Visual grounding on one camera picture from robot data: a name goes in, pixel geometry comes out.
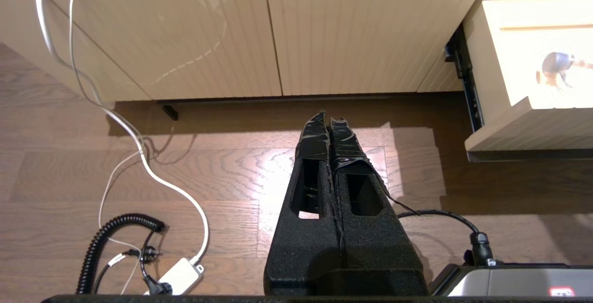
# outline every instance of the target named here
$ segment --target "black coiled cord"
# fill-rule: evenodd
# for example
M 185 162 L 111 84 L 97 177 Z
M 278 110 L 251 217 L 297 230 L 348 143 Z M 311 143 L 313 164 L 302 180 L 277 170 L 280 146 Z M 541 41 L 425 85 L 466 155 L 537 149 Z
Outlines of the black coiled cord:
M 87 255 L 84 257 L 82 264 L 82 271 L 78 278 L 76 294 L 91 294 L 99 258 L 108 238 L 119 229 L 128 225 L 140 225 L 156 233 L 160 233 L 165 229 L 165 223 L 163 221 L 144 214 L 124 214 L 108 221 L 108 223 L 99 229 L 91 241 L 91 245 L 88 247 Z

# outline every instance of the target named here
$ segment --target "charger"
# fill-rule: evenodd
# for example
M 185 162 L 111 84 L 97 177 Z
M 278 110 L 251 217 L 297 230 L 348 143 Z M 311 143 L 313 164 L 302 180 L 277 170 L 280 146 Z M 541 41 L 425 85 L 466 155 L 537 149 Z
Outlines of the charger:
M 161 284 L 169 284 L 172 288 L 172 295 L 183 295 L 202 279 L 204 267 L 194 266 L 189 259 L 181 258 L 163 277 L 158 281 Z

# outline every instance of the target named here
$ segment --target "power adapter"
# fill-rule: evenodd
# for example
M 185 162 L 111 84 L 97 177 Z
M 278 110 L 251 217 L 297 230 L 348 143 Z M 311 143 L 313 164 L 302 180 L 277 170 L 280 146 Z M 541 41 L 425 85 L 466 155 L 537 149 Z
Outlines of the power adapter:
M 172 295 L 183 295 L 202 279 L 202 273 L 204 273 L 202 265 L 194 266 L 187 258 L 181 258 L 158 281 L 161 284 L 169 284 Z

